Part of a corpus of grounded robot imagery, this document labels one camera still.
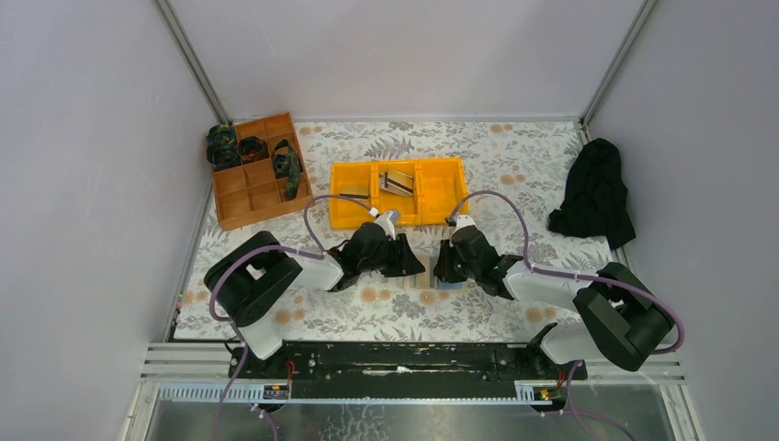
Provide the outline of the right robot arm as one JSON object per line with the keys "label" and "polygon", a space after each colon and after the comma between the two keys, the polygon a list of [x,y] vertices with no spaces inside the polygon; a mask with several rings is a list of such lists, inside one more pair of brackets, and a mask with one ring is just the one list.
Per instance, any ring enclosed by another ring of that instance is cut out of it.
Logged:
{"label": "right robot arm", "polygon": [[434,274],[446,283],[472,281],[493,297],[577,313],[577,322],[554,324],[530,342],[557,365],[603,356],[635,372],[676,325],[622,264],[609,263],[594,274],[531,264],[520,255],[499,254],[474,226],[440,243]]}

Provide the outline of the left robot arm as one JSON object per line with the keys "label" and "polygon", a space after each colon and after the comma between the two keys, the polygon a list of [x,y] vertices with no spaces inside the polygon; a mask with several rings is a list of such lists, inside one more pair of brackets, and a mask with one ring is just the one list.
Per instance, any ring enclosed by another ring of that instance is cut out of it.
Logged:
{"label": "left robot arm", "polygon": [[283,246],[271,232],[261,231],[212,266],[203,282],[212,305],[226,312],[254,356],[267,359],[283,343],[269,312],[289,288],[339,292],[375,271],[386,278],[410,277],[425,267],[404,233],[366,222],[322,255]]}

